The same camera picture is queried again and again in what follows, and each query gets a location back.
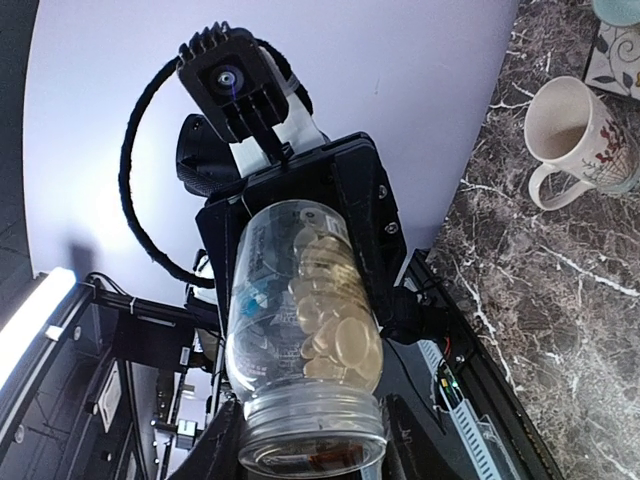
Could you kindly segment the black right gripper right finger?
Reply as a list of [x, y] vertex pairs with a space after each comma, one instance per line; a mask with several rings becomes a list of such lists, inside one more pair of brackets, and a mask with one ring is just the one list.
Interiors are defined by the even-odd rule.
[[458, 478], [402, 397], [387, 395], [381, 406], [387, 434], [382, 479]]

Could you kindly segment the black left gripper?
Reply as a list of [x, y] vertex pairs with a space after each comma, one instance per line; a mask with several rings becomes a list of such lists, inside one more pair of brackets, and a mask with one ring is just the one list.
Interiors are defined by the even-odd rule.
[[219, 322], [228, 323], [241, 233], [251, 217], [285, 200], [311, 200], [346, 222], [358, 271], [381, 326], [394, 318], [394, 283], [406, 241], [394, 194], [373, 140], [359, 132], [236, 180], [207, 198], [196, 215], [214, 273]]

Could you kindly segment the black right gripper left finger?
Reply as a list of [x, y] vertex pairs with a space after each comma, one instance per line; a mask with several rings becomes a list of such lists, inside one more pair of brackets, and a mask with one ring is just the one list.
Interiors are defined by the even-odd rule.
[[187, 458], [169, 478], [175, 480], [233, 480], [242, 477], [238, 461], [242, 405], [224, 402], [196, 441]]

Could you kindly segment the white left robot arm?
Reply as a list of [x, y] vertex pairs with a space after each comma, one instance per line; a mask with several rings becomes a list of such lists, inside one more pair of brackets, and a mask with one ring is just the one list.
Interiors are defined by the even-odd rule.
[[191, 114], [179, 135], [176, 170], [186, 190], [206, 200], [196, 224], [212, 265], [224, 331], [230, 329], [232, 283], [239, 277], [245, 227], [267, 207], [305, 200], [336, 211], [346, 233], [335, 246], [318, 241], [303, 247], [299, 272], [335, 277], [349, 294], [360, 278], [383, 337], [412, 343], [410, 302], [394, 284], [406, 242], [388, 175], [367, 134], [344, 137], [242, 178], [229, 145], [203, 116]]

